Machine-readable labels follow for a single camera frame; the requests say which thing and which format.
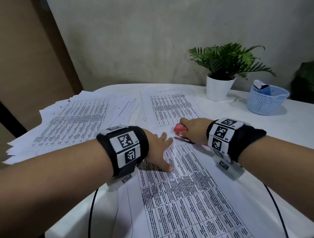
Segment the white tablecloth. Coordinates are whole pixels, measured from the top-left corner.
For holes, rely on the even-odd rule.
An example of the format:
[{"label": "white tablecloth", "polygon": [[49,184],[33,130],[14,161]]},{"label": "white tablecloth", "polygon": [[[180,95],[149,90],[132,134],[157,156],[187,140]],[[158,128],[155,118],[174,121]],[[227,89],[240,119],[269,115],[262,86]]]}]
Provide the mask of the white tablecloth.
[{"label": "white tablecloth", "polygon": [[[154,85],[158,88],[166,88],[171,84],[117,84],[100,88],[96,92],[134,97],[137,102],[141,102],[140,91],[147,86]],[[206,87],[194,85],[180,86],[195,92],[196,102],[210,119],[230,117],[249,122],[256,128],[266,130],[269,136],[314,149],[313,104],[286,100],[276,115],[261,116],[250,112],[246,108],[248,92],[230,90],[226,100],[215,102],[206,98]],[[131,115],[130,124],[136,122],[140,109],[141,105]],[[264,185],[248,172],[245,172],[238,182],[242,184],[242,192],[246,194],[250,202],[262,207],[265,213],[269,215],[269,218],[277,223],[279,227],[282,227],[277,211]],[[96,197],[92,219],[92,238],[111,236],[112,226],[118,209],[118,198],[116,191],[107,192],[107,189],[107,185],[103,185]],[[94,194],[89,195],[53,225],[46,232],[46,237],[87,237],[89,211],[93,196]],[[290,238],[314,237],[314,223],[274,192],[273,196],[281,211]]]}]

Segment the gray wall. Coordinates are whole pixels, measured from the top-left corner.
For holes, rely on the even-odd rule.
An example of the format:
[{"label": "gray wall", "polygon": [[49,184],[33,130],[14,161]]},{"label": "gray wall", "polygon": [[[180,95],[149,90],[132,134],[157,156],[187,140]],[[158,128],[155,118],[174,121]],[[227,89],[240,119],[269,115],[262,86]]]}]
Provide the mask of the gray wall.
[{"label": "gray wall", "polygon": [[208,71],[187,62],[194,46],[264,45],[254,54],[277,74],[254,79],[289,88],[314,59],[313,0],[48,0],[85,90],[120,83],[205,85]]}]

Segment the left arm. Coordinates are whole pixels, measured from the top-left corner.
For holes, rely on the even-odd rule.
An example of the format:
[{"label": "left arm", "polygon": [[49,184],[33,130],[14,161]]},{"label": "left arm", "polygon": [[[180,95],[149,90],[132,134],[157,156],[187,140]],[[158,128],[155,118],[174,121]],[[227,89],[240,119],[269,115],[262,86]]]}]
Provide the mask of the left arm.
[{"label": "left arm", "polygon": [[[172,143],[144,130],[146,160],[165,171]],[[0,237],[38,237],[113,176],[111,160],[96,139],[43,154],[0,170]]]}]

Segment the hand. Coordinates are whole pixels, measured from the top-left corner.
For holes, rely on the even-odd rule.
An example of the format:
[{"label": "hand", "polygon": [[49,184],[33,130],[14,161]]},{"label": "hand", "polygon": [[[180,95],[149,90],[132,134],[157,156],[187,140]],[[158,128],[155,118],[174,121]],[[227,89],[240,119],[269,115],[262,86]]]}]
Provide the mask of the hand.
[{"label": "hand", "polygon": [[164,151],[172,144],[173,139],[172,137],[167,138],[167,133],[163,132],[161,137],[158,138],[157,134],[153,134],[148,130],[143,129],[149,143],[149,151],[146,157],[146,161],[152,164],[157,165],[165,172],[172,172],[173,167],[172,165],[168,164],[164,160]]},{"label": "hand", "polygon": [[181,131],[179,135],[189,138],[196,144],[207,144],[208,139],[206,136],[206,130],[212,121],[213,120],[207,118],[196,118],[188,120],[182,117],[180,119],[180,123],[185,125],[188,131]]}]

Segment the black wristband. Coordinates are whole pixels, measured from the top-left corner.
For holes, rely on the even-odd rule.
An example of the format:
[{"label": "black wristband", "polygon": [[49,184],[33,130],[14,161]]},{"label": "black wristband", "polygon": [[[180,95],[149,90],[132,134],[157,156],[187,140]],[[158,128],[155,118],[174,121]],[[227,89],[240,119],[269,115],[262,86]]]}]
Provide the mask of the black wristband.
[{"label": "black wristband", "polygon": [[230,159],[238,162],[242,151],[254,141],[264,137],[266,131],[262,129],[255,129],[252,126],[243,125],[235,130],[232,139],[229,142],[228,155]]},{"label": "black wristband", "polygon": [[[138,157],[136,160],[123,166],[122,168],[119,168],[118,162],[117,162],[117,154],[114,151],[114,149],[110,143],[110,138],[119,136],[119,135],[121,135],[121,133],[126,133],[126,132],[130,132],[130,131],[133,131],[139,140],[141,156]],[[107,154],[111,160],[114,177],[117,177],[117,178],[123,177],[125,175],[132,173],[134,171],[135,166],[136,165],[138,166],[143,161],[143,159],[145,159],[147,157],[148,150],[149,150],[149,143],[148,143],[148,139],[147,139],[147,136],[146,136],[144,130],[140,127],[129,126],[128,128],[114,131],[114,132],[109,133],[107,135],[98,134],[96,138],[99,141],[99,143],[104,147],[104,149],[106,150],[106,152],[107,152]]]},{"label": "black wristband", "polygon": [[215,121],[212,121],[209,126],[207,127],[207,130],[206,130],[206,137],[207,137],[207,140],[209,138],[209,132],[210,130],[212,129],[213,125],[215,124],[215,122],[218,121],[218,120],[215,120]]}]

